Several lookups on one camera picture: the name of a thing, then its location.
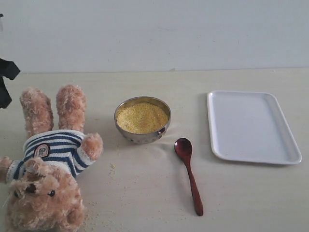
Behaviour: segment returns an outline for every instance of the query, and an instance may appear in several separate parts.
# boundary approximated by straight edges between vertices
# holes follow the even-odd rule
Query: yellow grain
[[[160,107],[146,102],[124,109],[117,118],[122,129],[136,134],[154,132],[167,122],[168,116]]]

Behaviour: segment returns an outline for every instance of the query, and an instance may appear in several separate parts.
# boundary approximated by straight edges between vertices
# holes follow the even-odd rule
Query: metal bowl
[[[130,106],[133,106],[137,103],[142,103],[142,102],[146,102],[146,103],[150,103],[153,105],[156,105],[158,107],[160,107],[168,116],[168,122],[165,124],[165,126],[163,126],[162,128],[151,132],[151,133],[146,133],[146,134],[135,134],[135,133],[130,133],[124,129],[122,129],[118,123],[117,123],[117,119],[118,116],[120,114],[120,112]],[[157,98],[153,98],[153,97],[135,97],[135,98],[131,98],[128,99],[126,101],[124,101],[123,103],[121,103],[115,110],[115,114],[114,114],[114,120],[115,120],[115,125],[117,127],[117,129],[119,130],[119,132],[129,141],[135,143],[135,144],[149,144],[152,143],[154,141],[157,141],[158,139],[160,139],[167,131],[169,124],[170,124],[170,118],[171,118],[171,111],[169,106],[162,100],[157,99]]]

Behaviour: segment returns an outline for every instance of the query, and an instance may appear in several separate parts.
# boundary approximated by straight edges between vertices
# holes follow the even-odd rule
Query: white tray
[[[207,94],[211,148],[224,160],[298,164],[302,156],[277,99],[269,93]]]

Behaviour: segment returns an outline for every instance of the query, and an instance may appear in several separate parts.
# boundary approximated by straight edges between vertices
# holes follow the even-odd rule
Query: white tabletop
[[[80,85],[88,98],[85,133],[98,132],[102,157],[77,180],[89,219],[79,231],[290,232],[308,231],[309,69],[207,72],[21,74],[5,80],[13,98],[0,109],[1,156],[22,159],[24,119],[19,95],[38,87],[52,100],[58,89]],[[275,95],[303,160],[292,166],[244,164],[211,152],[206,94],[213,90],[263,91]],[[148,95],[172,110],[167,134],[155,143],[133,145],[114,125],[122,101]],[[173,145],[179,137],[193,144],[191,165],[204,216],[193,208],[188,175]],[[7,186],[0,185],[0,228]]]

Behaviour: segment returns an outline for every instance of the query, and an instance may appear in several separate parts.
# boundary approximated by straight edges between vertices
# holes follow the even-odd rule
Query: striped sweater
[[[52,130],[27,139],[23,160],[15,160],[9,167],[6,181],[20,179],[25,173],[24,163],[30,158],[40,157],[50,165],[63,168],[74,177],[94,163],[83,151],[84,134],[77,130]]]

